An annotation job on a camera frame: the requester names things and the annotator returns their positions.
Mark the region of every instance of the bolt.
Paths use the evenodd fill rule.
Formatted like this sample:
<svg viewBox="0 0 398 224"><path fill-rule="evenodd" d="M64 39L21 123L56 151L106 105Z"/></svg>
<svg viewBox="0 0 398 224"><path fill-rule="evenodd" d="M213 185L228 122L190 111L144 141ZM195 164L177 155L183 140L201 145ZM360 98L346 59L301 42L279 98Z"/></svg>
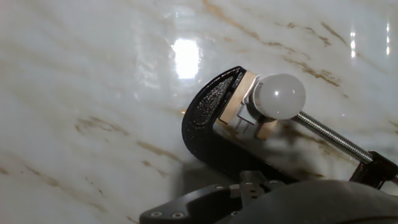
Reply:
<svg viewBox="0 0 398 224"><path fill-rule="evenodd" d="M338 149L352 156L353 158L369 164L373 161L373 156L368 151L365 151L361 147L355 145L350 140L339 135L334 130L328 128L315 118L301 111L297 116L293 117L292 120L306 127L313 133L323 138L328 143L334 145Z"/></svg>
<svg viewBox="0 0 398 224"><path fill-rule="evenodd" d="M159 216L163 215L163 213L162 212L152 212L150 215L152 217L159 217Z"/></svg>
<svg viewBox="0 0 398 224"><path fill-rule="evenodd" d="M173 218L182 218L182 217L184 217L184 213L182 213L182 212L174 213L172 215L172 217Z"/></svg>

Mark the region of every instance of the black plastic part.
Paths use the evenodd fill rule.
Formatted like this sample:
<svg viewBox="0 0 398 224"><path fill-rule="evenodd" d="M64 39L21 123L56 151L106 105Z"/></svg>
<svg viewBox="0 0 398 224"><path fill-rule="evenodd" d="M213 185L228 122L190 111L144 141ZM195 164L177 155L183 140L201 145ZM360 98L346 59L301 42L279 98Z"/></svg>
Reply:
<svg viewBox="0 0 398 224"><path fill-rule="evenodd" d="M232 215L227 215L225 218L216 222L215 224L229 224L229 222L231 221L232 218L233 218Z"/></svg>
<svg viewBox="0 0 398 224"><path fill-rule="evenodd" d="M261 187L265 181L267 179L259 171L243 171L241 173L240 189L243 208L265 193Z"/></svg>
<svg viewBox="0 0 398 224"><path fill-rule="evenodd" d="M349 181L380 189L385 181L392 180L398 174L398 166L377 152L370 153L373 161L370 164L361 162Z"/></svg>
<svg viewBox="0 0 398 224"><path fill-rule="evenodd" d="M240 197L231 197L228 187L218 189L217 186L205 187L146 211L139 217L139 223L215 223L231 212L242 209ZM183 215L173 217L173 214L178 213Z"/></svg>
<svg viewBox="0 0 398 224"><path fill-rule="evenodd" d="M398 222L398 198L367 185L313 180L286 185L243 208L229 224Z"/></svg>

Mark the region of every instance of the white marble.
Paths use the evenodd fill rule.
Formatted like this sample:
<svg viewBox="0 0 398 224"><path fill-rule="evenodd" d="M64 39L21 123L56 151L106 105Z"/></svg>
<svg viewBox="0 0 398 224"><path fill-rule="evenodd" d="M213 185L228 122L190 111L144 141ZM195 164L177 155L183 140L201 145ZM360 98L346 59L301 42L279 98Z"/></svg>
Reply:
<svg viewBox="0 0 398 224"><path fill-rule="evenodd" d="M0 222L137 223L217 182L181 120L236 65L299 77L304 111L398 162L397 30L387 0L0 0ZM350 177L355 161L297 128L265 159Z"/></svg>

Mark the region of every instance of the white knob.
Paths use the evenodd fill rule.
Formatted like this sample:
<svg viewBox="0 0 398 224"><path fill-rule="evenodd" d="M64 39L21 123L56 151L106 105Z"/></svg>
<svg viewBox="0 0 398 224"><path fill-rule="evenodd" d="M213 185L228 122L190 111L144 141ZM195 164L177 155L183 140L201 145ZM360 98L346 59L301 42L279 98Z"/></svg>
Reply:
<svg viewBox="0 0 398 224"><path fill-rule="evenodd" d="M253 102L264 116L290 119L304 107L305 88L293 75L269 75L261 78L254 87Z"/></svg>

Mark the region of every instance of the threaded rod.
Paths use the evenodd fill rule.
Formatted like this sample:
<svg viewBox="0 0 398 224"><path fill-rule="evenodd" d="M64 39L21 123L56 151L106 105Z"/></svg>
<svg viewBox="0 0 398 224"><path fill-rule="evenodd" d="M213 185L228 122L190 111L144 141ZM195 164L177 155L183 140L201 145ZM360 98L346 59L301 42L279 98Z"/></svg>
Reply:
<svg viewBox="0 0 398 224"><path fill-rule="evenodd" d="M373 161L373 156L368 151L355 145L350 140L339 135L337 132L328 128L327 126L317 121L310 115L304 113L303 111L301 111L297 116L293 117L292 120L306 127L307 129L320 136L328 143L347 153L351 157L365 164L369 164Z"/></svg>

